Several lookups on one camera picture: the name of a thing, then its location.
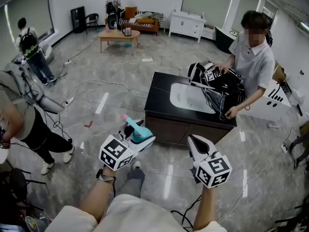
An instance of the hand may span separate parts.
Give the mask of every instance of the hand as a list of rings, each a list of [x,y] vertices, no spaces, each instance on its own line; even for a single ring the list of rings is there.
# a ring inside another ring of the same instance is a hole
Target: hand
[[[107,166],[104,166],[103,173],[108,177],[116,177],[116,171],[110,169]]]
[[[233,106],[230,108],[230,110],[227,111],[225,114],[227,119],[235,118],[236,114],[240,111],[240,109],[237,106]]]
[[[1,148],[2,149],[9,149],[9,148],[11,148],[11,144],[6,143],[6,142],[1,142]]]
[[[227,64],[214,64],[213,67],[218,67],[220,73],[222,73],[223,70],[223,74],[226,74],[228,69],[230,68],[230,66],[228,66]]]

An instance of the black bracelet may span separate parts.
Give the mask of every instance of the black bracelet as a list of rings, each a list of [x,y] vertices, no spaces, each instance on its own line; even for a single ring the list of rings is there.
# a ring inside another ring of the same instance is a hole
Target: black bracelet
[[[103,169],[99,169],[96,178],[101,180],[101,181],[103,181],[103,182],[110,183],[110,184],[113,184],[115,182],[115,180],[116,180],[116,177],[106,176],[103,173]]]

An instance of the ceiling light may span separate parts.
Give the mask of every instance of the ceiling light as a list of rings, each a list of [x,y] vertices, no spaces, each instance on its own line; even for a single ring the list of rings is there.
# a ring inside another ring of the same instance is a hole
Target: ceiling light
[[[309,26],[305,22],[300,23],[307,31],[309,31]]]

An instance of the white cabinet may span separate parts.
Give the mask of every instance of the white cabinet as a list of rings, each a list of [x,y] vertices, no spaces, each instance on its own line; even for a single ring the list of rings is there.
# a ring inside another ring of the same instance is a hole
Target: white cabinet
[[[173,12],[169,27],[169,36],[171,33],[179,33],[198,38],[197,42],[199,42],[205,23],[206,20],[199,15]]]

